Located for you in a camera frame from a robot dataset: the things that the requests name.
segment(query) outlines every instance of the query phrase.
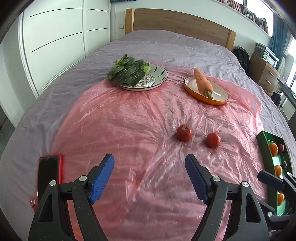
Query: smartphone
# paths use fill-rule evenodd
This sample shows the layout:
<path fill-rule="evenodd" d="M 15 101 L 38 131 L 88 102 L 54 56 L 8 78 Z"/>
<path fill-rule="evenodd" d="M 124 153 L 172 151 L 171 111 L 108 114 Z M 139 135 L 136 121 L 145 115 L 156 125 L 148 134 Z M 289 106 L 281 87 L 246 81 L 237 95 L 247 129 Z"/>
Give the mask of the smartphone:
<path fill-rule="evenodd" d="M 48 184 L 52 180 L 62 183 L 62 157 L 61 156 L 43 156 L 39 159 L 37 196 L 40 202 Z"/>

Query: drawer handle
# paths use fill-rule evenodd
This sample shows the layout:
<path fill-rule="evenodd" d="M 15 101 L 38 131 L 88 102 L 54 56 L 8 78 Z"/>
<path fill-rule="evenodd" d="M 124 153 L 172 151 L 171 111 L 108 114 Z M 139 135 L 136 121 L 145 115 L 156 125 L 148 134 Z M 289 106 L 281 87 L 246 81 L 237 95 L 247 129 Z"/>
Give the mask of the drawer handle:
<path fill-rule="evenodd" d="M 272 85 L 272 83 L 270 83 L 268 80 L 266 80 L 268 84 Z"/>
<path fill-rule="evenodd" d="M 273 73 L 271 73 L 270 71 L 269 71 L 269 73 L 270 73 L 273 77 L 275 77 L 275 75 L 274 75 Z"/>

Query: carrot tip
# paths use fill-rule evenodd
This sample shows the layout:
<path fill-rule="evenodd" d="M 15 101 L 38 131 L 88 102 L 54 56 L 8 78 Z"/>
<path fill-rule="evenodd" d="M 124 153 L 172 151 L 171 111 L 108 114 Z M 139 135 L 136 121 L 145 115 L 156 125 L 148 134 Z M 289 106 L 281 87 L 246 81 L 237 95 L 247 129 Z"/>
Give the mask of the carrot tip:
<path fill-rule="evenodd" d="M 213 92 L 211 91 L 211 90 L 206 90 L 205 92 L 204 92 L 204 95 L 207 97 L 207 98 L 209 98 L 209 99 L 213 99 Z"/>

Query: blue curtain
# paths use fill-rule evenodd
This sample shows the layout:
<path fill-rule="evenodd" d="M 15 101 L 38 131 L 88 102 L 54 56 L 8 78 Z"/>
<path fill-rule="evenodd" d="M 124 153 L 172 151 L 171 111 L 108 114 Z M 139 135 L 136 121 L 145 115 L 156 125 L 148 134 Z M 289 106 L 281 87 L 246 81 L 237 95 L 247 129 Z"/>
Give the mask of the blue curtain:
<path fill-rule="evenodd" d="M 124 2 L 124 1 L 136 1 L 136 0 L 111 0 L 111 2 Z"/>
<path fill-rule="evenodd" d="M 274 32 L 272 34 L 270 49 L 271 51 L 278 57 L 279 62 L 277 64 L 277 68 L 281 62 L 284 47 L 286 45 L 287 37 L 288 37 L 288 28 L 284 24 L 284 22 L 274 14 Z"/>

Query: black backpack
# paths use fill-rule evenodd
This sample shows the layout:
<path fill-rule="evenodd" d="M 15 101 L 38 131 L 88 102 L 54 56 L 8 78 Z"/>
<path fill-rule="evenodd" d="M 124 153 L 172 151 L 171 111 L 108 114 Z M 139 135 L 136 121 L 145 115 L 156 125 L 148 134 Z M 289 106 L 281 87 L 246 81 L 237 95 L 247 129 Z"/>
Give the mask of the black backpack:
<path fill-rule="evenodd" d="M 244 50 L 242 47 L 236 47 L 233 50 L 233 54 L 237 57 L 239 60 L 240 65 L 248 75 L 249 70 L 250 70 L 250 58 L 246 50 Z"/>

